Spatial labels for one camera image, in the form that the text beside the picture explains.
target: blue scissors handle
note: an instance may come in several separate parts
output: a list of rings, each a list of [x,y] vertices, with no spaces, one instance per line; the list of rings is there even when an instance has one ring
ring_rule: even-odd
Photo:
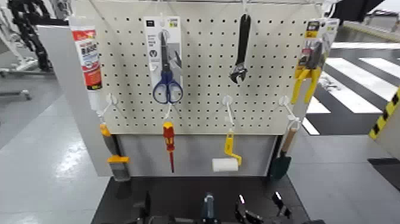
[[[157,90],[161,88],[165,88],[165,101],[160,101],[160,99],[157,97],[157,94],[162,94],[162,93],[157,93]],[[172,100],[171,91],[173,90],[173,88],[179,88],[180,95],[178,100]],[[155,85],[155,88],[153,89],[154,100],[156,100],[156,102],[160,104],[168,104],[169,102],[174,104],[180,101],[182,97],[183,97],[183,89],[173,79],[172,71],[162,71],[161,80],[157,83],[157,85]]]

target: pegboard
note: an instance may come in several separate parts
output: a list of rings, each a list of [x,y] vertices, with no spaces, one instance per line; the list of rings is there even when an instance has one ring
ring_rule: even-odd
[[[77,14],[95,18],[104,89],[119,100],[105,120],[112,133],[161,134],[168,109],[152,97],[142,18],[178,15],[182,25],[183,99],[170,117],[176,134],[226,134],[225,95],[235,132],[280,135],[288,112],[278,106],[291,96],[293,74],[304,41],[307,20],[318,17],[313,4],[248,4],[252,18],[246,67],[240,85],[228,75],[236,61],[240,3],[88,1]]]

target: black wrench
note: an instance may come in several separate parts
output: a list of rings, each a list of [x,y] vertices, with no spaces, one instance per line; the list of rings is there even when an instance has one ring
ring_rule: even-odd
[[[250,24],[250,15],[243,14],[242,18],[240,18],[239,46],[237,48],[237,59],[235,63],[236,67],[229,73],[230,79],[235,83],[238,83],[238,76],[242,81],[244,81],[246,77],[247,69],[245,68],[245,58],[249,41]]]

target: paint roller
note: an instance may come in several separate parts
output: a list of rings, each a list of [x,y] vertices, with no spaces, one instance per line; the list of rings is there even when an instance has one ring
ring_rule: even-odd
[[[239,166],[242,164],[242,157],[233,153],[233,134],[234,132],[229,129],[226,135],[224,152],[232,158],[214,158],[212,160],[212,170],[214,172],[229,172],[238,171]]]

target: white line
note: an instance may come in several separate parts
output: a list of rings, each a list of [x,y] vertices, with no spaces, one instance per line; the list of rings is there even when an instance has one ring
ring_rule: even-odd
[[[330,114],[330,111],[315,97],[311,98],[307,114]]]
[[[373,104],[347,88],[347,86],[331,77],[325,71],[322,72],[319,82],[324,89],[353,113],[382,113]]]
[[[392,76],[400,78],[400,66],[390,61],[386,61],[383,58],[360,58],[361,61],[368,63],[382,71],[385,71]]]
[[[387,101],[390,101],[397,91],[396,86],[343,58],[328,58],[326,63]]]
[[[303,127],[307,130],[310,135],[319,135],[320,133],[315,129],[315,127],[310,123],[310,121],[304,117]]]
[[[400,43],[334,42],[332,49],[400,49]]]

